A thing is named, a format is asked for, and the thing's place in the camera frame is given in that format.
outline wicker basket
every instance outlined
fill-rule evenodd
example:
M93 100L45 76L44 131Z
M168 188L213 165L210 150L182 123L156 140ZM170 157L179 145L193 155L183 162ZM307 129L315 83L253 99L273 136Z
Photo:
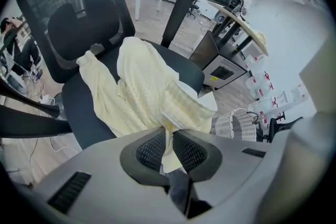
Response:
M213 118L210 133L237 140L257 141L253 117L246 109L235 109L231 113Z

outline cream cloth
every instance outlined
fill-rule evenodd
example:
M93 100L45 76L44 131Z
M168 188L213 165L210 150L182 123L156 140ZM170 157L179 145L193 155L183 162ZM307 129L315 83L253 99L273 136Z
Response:
M173 132L193 129L208 133L211 129L211 118L217 111L213 93L197 98L197 93L178 80L179 74L148 42L135 37L124 39L117 61L118 84L90 51L78 58L77 64L92 93L97 117L116 137L165 127L165 173L182 167L173 152Z

